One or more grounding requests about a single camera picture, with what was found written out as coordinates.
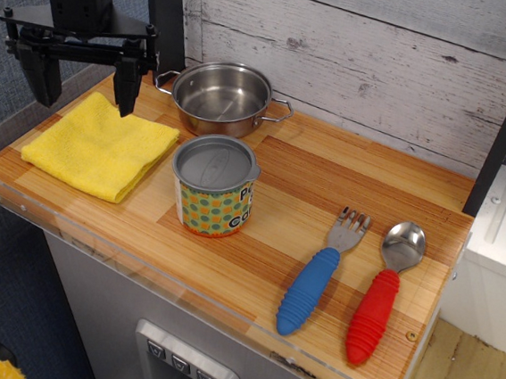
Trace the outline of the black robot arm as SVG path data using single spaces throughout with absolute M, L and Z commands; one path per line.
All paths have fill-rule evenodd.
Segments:
M 142 77 L 159 64 L 157 28 L 117 11 L 112 0 L 49 1 L 0 13 L 6 50 L 21 64 L 36 100 L 50 107 L 61 95 L 61 61 L 110 65 L 119 113 L 131 114 Z

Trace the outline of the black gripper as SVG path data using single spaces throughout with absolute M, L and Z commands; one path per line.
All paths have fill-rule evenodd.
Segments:
M 59 61 L 110 65 L 121 117 L 135 109 L 142 76 L 155 70 L 156 28 L 114 9 L 112 0 L 49 0 L 5 7 L 8 53 L 20 62 L 36 100 L 52 107 L 62 94 Z

